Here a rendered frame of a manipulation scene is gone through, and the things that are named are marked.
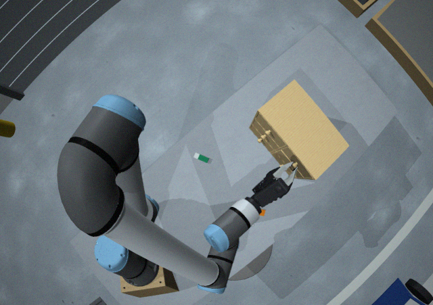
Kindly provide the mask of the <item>tan wooden drawer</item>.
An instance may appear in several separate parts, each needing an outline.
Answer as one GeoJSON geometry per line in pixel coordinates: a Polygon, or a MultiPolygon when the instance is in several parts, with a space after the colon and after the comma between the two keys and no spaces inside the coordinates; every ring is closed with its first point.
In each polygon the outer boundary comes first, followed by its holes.
{"type": "Polygon", "coordinates": [[[260,123],[260,125],[266,130],[266,136],[271,136],[272,139],[278,144],[279,147],[286,145],[283,139],[275,132],[275,130],[271,127],[271,125],[263,118],[263,116],[259,113],[256,117],[256,120],[260,123]]]}
{"type": "Polygon", "coordinates": [[[255,120],[253,123],[254,127],[259,131],[259,133],[262,135],[261,139],[265,140],[270,144],[270,146],[275,150],[278,149],[279,146],[274,142],[274,140],[270,136],[266,136],[265,129],[255,120]]]}
{"type": "MultiPolygon", "coordinates": [[[[282,150],[279,150],[278,152],[276,152],[277,153],[277,155],[284,161],[284,163],[285,164],[287,164],[287,163],[290,163],[291,161],[290,161],[290,159],[283,153],[283,151],[282,150]]],[[[293,171],[293,166],[291,166],[291,167],[288,167],[288,169],[290,169],[291,171],[293,171]]],[[[295,175],[296,177],[301,177],[301,178],[304,178],[302,175],[301,175],[301,173],[297,170],[297,172],[296,172],[296,175],[295,175]]]]}
{"type": "Polygon", "coordinates": [[[313,178],[309,171],[304,167],[301,161],[296,157],[296,155],[292,152],[289,147],[283,148],[282,151],[286,154],[289,159],[294,162],[293,168],[298,167],[298,170],[303,175],[304,178],[313,178]]]}
{"type": "MultiPolygon", "coordinates": [[[[272,153],[273,157],[280,163],[280,166],[285,165],[285,163],[283,162],[283,160],[277,155],[276,152],[272,153]]],[[[287,169],[286,172],[291,175],[292,171],[290,169],[287,169]]]]}
{"type": "Polygon", "coordinates": [[[258,142],[259,143],[263,143],[263,145],[271,152],[271,151],[273,151],[274,149],[267,143],[267,141],[266,140],[262,140],[261,139],[261,134],[256,130],[256,128],[252,125],[252,127],[251,127],[251,129],[250,129],[257,137],[258,137],[258,142]]]}

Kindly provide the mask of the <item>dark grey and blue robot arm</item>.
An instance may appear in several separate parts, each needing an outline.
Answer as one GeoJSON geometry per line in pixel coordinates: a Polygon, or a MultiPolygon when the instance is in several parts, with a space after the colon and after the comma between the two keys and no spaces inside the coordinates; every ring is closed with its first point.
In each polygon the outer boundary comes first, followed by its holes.
{"type": "Polygon", "coordinates": [[[94,249],[99,265],[127,283],[148,285],[161,266],[195,281],[198,289],[223,294],[238,238],[259,213],[240,198],[208,225],[207,258],[156,225],[159,205],[145,194],[139,161],[145,124],[143,112],[121,96],[104,95],[92,106],[58,161],[65,211],[81,231],[99,237],[94,249]]]}

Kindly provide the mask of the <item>tan wooden chest of drawers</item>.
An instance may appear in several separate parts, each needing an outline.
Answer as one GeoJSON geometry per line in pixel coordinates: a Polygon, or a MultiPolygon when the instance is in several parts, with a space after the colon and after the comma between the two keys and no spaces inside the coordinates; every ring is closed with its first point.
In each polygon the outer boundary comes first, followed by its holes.
{"type": "Polygon", "coordinates": [[[257,111],[250,127],[259,113],[286,143],[270,153],[288,146],[313,177],[295,179],[318,179],[349,147],[295,80],[257,111]]]}

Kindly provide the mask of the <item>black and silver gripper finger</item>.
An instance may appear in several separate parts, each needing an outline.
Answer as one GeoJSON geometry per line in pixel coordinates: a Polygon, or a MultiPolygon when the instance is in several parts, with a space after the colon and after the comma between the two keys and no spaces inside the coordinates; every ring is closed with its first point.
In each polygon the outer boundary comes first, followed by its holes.
{"type": "Polygon", "coordinates": [[[267,173],[267,175],[264,178],[264,180],[266,181],[269,178],[272,178],[272,179],[278,179],[278,178],[280,178],[281,175],[282,175],[282,172],[286,171],[288,169],[288,167],[291,167],[293,165],[293,163],[294,162],[290,162],[290,163],[287,163],[287,164],[285,164],[283,166],[280,166],[278,168],[275,168],[275,169],[271,170],[270,172],[267,173]]]}
{"type": "MultiPolygon", "coordinates": [[[[292,186],[292,183],[293,183],[294,177],[295,177],[295,175],[296,175],[296,171],[297,171],[297,169],[298,169],[298,167],[296,167],[295,169],[293,169],[291,175],[289,175],[288,178],[286,178],[286,179],[284,180],[285,183],[288,185],[289,190],[290,190],[290,188],[291,188],[291,186],[292,186]]],[[[289,190],[288,190],[288,192],[289,192],[289,190]]],[[[287,193],[288,193],[288,192],[287,192],[287,193]]],[[[282,198],[282,197],[283,197],[284,195],[286,195],[287,193],[283,194],[283,195],[280,196],[279,198],[282,198]]]]}

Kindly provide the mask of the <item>green and white eraser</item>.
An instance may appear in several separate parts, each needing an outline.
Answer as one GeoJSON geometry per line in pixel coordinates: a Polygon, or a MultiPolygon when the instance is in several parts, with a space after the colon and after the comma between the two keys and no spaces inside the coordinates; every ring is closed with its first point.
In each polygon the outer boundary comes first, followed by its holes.
{"type": "Polygon", "coordinates": [[[206,163],[208,163],[208,160],[209,160],[209,158],[207,158],[205,156],[202,156],[200,154],[197,154],[197,153],[195,153],[194,158],[197,158],[197,159],[199,159],[199,160],[201,160],[203,162],[206,162],[206,163]]]}

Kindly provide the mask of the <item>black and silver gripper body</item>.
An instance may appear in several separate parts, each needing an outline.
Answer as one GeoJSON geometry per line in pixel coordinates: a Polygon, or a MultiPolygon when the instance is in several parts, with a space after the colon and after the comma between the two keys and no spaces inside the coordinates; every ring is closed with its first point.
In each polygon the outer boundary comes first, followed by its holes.
{"type": "Polygon", "coordinates": [[[269,178],[269,179],[267,179],[266,181],[265,180],[262,180],[261,182],[260,182],[260,185],[259,186],[257,186],[257,187],[254,187],[252,190],[253,190],[253,192],[254,192],[254,195],[252,196],[252,197],[246,197],[245,198],[245,200],[248,200],[256,209],[257,209],[257,211],[258,211],[258,213],[260,214],[261,212],[262,212],[262,210],[260,209],[260,205],[258,204],[258,202],[255,200],[255,199],[253,199],[254,198],[254,196],[258,193],[258,192],[260,192],[260,191],[262,191],[265,187],[267,187],[267,186],[269,186],[271,183],[273,183],[274,181],[276,181],[276,179],[272,179],[272,178],[269,178]],[[252,198],[252,199],[251,199],[252,198]],[[253,201],[254,200],[254,201],[253,201]]]}

